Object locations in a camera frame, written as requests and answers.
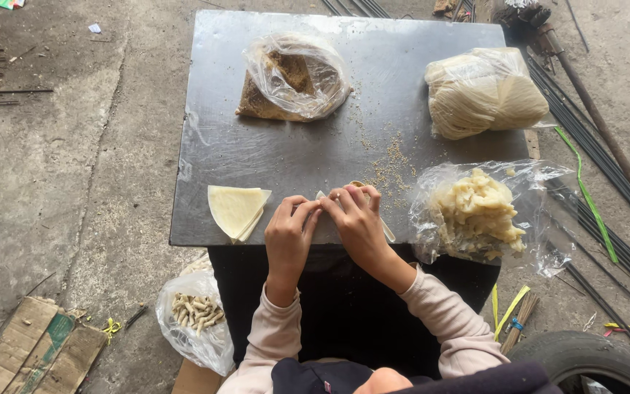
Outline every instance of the black rubber tire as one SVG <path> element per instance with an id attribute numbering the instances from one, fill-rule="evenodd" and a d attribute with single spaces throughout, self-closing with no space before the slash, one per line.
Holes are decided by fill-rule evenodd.
<path id="1" fill-rule="evenodd" d="M 543 365 L 553 384 L 582 374 L 622 393 L 630 387 L 630 345 L 610 341 L 601 335 L 577 331 L 543 332 L 514 345 L 507 357 L 516 361 L 534 360 Z"/>

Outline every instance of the clear plastic bag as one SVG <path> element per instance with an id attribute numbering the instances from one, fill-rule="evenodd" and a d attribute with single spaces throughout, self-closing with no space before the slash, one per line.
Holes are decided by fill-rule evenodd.
<path id="1" fill-rule="evenodd" d="M 517 252 L 501 240 L 480 234 L 477 237 L 458 238 L 447 232 L 439 205 L 440 193 L 451 189 L 451 185 L 464 177 L 470 177 L 473 169 L 479 168 L 495 181 L 501 182 L 512 193 L 511 204 L 517 211 L 512 224 L 526 231 L 521 242 L 526 246 Z M 555 220 L 565 228 L 575 228 L 575 219 L 563 205 L 549 198 L 547 182 L 551 184 L 575 185 L 575 172 L 550 161 L 526 159 L 511 163 L 488 161 L 485 163 L 451 164 L 427 168 L 417 179 L 412 193 L 409 210 L 411 225 L 416 229 L 412 240 L 416 257 L 430 264 L 439 255 L 448 254 L 485 264 L 531 267 L 535 273 L 551 277 L 561 271 L 575 249 L 569 237 L 558 228 Z M 494 253 L 502 252 L 501 259 Z"/>
<path id="2" fill-rule="evenodd" d="M 198 366 L 227 376 L 234 366 L 234 346 L 228 324 L 223 322 L 207 327 L 199 337 L 191 327 L 181 327 L 171 313 L 171 302 L 177 291 L 191 296 L 211 296 L 222 308 L 223 302 L 213 270 L 188 273 L 164 283 L 157 297 L 155 312 L 162 335 L 171 343 L 171 347 Z"/>
<path id="3" fill-rule="evenodd" d="M 432 132 L 449 139 L 531 127 L 548 112 L 516 48 L 476 48 L 429 63 L 424 79 Z"/>
<path id="4" fill-rule="evenodd" d="M 264 108 L 265 113 L 256 113 L 249 103 L 244 103 L 249 99 L 244 90 L 237 114 L 313 121 L 329 116 L 349 95 L 345 61 L 320 37 L 292 31 L 270 34 L 253 40 L 242 56 L 249 74 L 245 89 L 251 77 L 259 92 L 287 114 Z"/>

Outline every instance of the pink long-sleeve shirt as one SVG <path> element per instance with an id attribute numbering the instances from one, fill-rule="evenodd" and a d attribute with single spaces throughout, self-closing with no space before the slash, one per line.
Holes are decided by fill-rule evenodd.
<path id="1" fill-rule="evenodd" d="M 442 345 L 439 357 L 442 378 L 474 374 L 509 363 L 500 353 L 500 344 L 494 341 L 490 326 L 456 292 L 419 266 L 416 269 L 415 282 L 400 298 Z M 272 368 L 281 359 L 298 358 L 300 316 L 298 292 L 290 306 L 279 308 L 267 299 L 263 288 L 260 305 L 252 318 L 244 360 L 218 394 L 272 393 Z"/>

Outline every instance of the gray metal tabletop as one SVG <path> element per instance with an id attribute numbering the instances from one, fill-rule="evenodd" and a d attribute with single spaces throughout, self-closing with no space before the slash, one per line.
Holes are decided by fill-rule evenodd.
<path id="1" fill-rule="evenodd" d="M 236 116 L 244 82 L 241 52 L 258 37 L 299 31 L 326 38 L 349 66 L 354 92 L 329 118 L 310 123 Z M 381 217 L 406 243 L 416 175 L 450 161 L 528 158 L 524 132 L 483 132 L 450 141 L 431 135 L 425 66 L 476 47 L 505 46 L 496 24 L 198 11 L 186 115 L 181 134 L 170 244 L 229 245 L 215 224 L 207 186 L 260 187 L 273 193 L 246 244 L 264 229 L 284 197 L 313 199 L 359 180 L 381 192 Z M 340 243 L 328 215 L 313 244 Z"/>

